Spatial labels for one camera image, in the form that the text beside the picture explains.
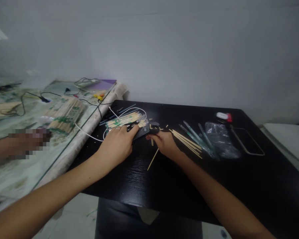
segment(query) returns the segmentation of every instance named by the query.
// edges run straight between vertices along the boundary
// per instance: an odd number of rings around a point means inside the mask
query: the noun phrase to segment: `black pants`
[[[202,239],[202,223],[160,213],[151,225],[141,220],[137,207],[99,198],[96,239],[179,238]]]

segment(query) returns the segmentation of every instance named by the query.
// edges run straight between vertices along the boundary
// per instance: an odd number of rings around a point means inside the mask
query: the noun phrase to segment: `plastic wrapper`
[[[222,158],[240,158],[241,153],[236,149],[230,141],[226,126],[212,122],[205,123],[206,135],[217,154]]]

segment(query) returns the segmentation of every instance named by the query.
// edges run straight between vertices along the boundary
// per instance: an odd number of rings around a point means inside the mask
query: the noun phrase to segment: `person's right hand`
[[[153,139],[157,144],[160,152],[171,160],[175,160],[181,153],[176,146],[173,136],[169,132],[158,132],[156,135],[149,134],[146,139]]]

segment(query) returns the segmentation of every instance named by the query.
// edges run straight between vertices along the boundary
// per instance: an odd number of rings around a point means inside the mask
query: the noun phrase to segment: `glass table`
[[[67,94],[75,94],[79,91],[73,82],[54,81],[42,92],[63,95],[66,88],[71,90]],[[0,93],[0,103],[18,101],[16,99],[19,99],[25,91],[40,95],[39,90],[17,88],[11,92]],[[10,116],[0,119],[0,139],[12,133],[14,129],[25,129],[28,126],[31,126],[31,129],[36,129],[42,125],[40,117],[55,100],[60,98],[50,93],[43,93],[42,96],[52,100],[52,102],[43,103],[36,97],[23,97],[26,111],[23,116]],[[99,105],[97,98],[89,100],[94,105],[85,101],[82,102],[85,108],[77,121],[80,127],[84,126],[97,110],[96,106]],[[23,113],[21,105],[16,110],[20,115]],[[41,151],[33,152],[27,159],[0,160],[0,201],[15,201],[31,192],[74,139],[78,131],[78,128],[74,127],[69,135],[53,132],[49,145],[43,147]]]

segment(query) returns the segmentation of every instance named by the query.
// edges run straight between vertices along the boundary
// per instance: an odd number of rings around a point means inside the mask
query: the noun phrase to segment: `chopstick bundle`
[[[184,137],[183,135],[181,135],[180,133],[178,133],[175,130],[170,130],[172,132],[172,134],[175,136],[175,138],[177,138],[179,141],[181,141],[187,148],[189,148],[194,154],[196,154],[199,158],[203,159],[199,153],[201,153],[201,147],[197,144],[195,144],[193,141],[187,139],[186,137]]]
[[[140,121],[138,124],[139,127],[143,127],[148,123],[148,121],[146,119],[143,119],[143,115],[141,113],[133,112],[128,115],[122,116],[121,118],[116,118],[116,119],[108,121],[106,123],[106,127],[111,129],[111,128],[115,128],[117,126],[122,126],[125,124],[132,123],[137,120]]]
[[[62,96],[62,98],[45,113],[44,117],[52,122],[49,124],[51,130],[61,133],[70,133],[74,123],[83,111],[83,104],[76,97]]]

